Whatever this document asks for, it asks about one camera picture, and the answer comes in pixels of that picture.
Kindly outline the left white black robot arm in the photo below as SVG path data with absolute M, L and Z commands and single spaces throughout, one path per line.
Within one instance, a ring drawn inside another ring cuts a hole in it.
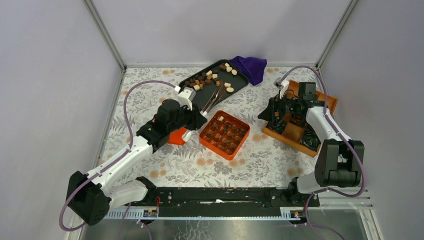
M 136 135 L 114 158 L 109 159 L 87 173 L 76 171 L 69 178 L 63 213 L 70 208 L 87 225 L 99 223 L 109 210 L 140 202 L 152 204 L 155 192 L 140 180 L 131 180 L 116 186 L 116 182 L 138 161 L 150 157 L 167 144 L 171 133 L 185 128 L 200 129 L 207 122 L 207 112 L 195 105 L 181 105 L 168 99 L 157 109 L 151 120 L 142 125 Z

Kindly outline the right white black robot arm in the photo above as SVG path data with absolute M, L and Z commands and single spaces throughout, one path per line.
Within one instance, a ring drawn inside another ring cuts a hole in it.
M 310 156 L 317 157 L 312 173 L 292 180 L 287 201 L 301 205 L 307 194 L 331 187 L 357 187 L 363 180 L 364 144 L 344 133 L 332 116 L 325 93 L 314 82 L 277 83 L 279 93 L 271 97 L 258 115 L 266 121 L 266 135 Z

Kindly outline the orange chocolate box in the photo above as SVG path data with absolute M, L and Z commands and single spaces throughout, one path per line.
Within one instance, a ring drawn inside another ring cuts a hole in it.
M 217 111 L 199 134 L 199 142 L 222 158 L 231 161 L 250 133 L 250 126 L 229 113 Z

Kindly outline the white metal tongs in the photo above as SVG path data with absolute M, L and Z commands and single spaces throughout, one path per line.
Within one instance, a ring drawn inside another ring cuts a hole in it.
M 203 109 L 200 111 L 203 117 L 206 117 L 208 115 L 211 109 L 217 104 L 218 100 L 222 97 L 224 92 L 225 86 L 222 84 L 215 88 L 212 96 L 210 97 L 206 105 L 203 107 Z M 192 136 L 193 132 L 194 130 L 186 130 L 186 132 L 181 137 L 182 140 L 186 143 Z

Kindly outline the orange box lid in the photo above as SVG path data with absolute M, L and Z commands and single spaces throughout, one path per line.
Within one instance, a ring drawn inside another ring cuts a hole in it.
M 188 130 L 184 127 L 172 132 L 169 135 L 167 143 L 178 146 L 184 145 L 188 141 L 188 138 L 186 137 L 187 132 Z

